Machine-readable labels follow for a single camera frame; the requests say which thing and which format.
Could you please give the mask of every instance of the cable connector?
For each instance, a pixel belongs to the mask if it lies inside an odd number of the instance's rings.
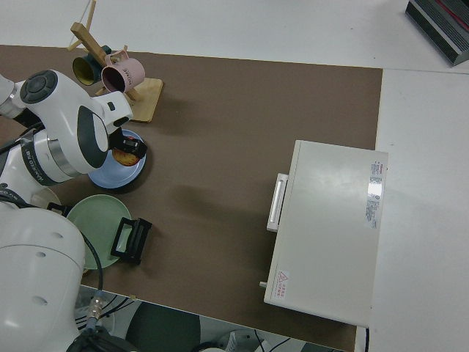
[[[103,313],[103,306],[104,306],[103,291],[98,290],[96,291],[95,296],[89,303],[86,317],[88,319],[95,318],[96,320],[99,320],[101,314]]]

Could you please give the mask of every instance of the white appliance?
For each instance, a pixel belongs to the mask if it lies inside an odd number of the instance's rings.
[[[387,153],[296,141],[267,224],[266,303],[369,326],[387,165]]]

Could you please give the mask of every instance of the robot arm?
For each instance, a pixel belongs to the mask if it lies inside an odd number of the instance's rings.
[[[132,111],[121,92],[91,98],[53,70],[18,83],[0,75],[0,114],[29,128],[0,147],[1,350],[93,351],[88,342],[112,337],[92,330],[79,336],[73,319],[84,266],[81,233],[57,213],[12,202],[29,203],[42,188],[99,168],[119,144],[140,157],[146,146],[123,141],[120,126]]]
[[[121,92],[91,98],[54,70],[18,83],[0,76],[0,102],[4,117],[26,126],[38,122],[44,126],[22,136],[3,157],[3,167],[0,159],[0,183],[7,185],[0,191],[26,202],[41,188],[103,165],[110,140],[122,141],[120,126],[133,116]]]

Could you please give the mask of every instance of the appliance label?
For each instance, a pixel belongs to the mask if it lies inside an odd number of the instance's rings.
[[[276,284],[273,287],[275,290],[274,297],[277,299],[284,300],[287,294],[287,283],[290,273],[285,270],[277,271]]]
[[[372,229],[376,229],[380,223],[380,206],[383,198],[383,167],[381,161],[375,161],[370,168],[365,226]]]

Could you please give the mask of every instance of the brown tabletop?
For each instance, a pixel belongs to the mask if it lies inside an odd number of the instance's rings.
[[[82,54],[0,45],[1,74],[19,81],[53,68],[73,77],[72,59]],[[87,176],[53,187],[64,204],[114,195],[153,223],[141,265],[106,268],[105,290],[353,351],[354,326],[265,304],[259,282],[276,239],[266,231],[276,175],[288,172],[295,140],[374,149],[382,70],[133,57],[165,83],[153,121],[125,125],[149,147],[143,173],[119,191]],[[0,120],[0,142],[21,131]],[[95,274],[83,280],[96,282]]]

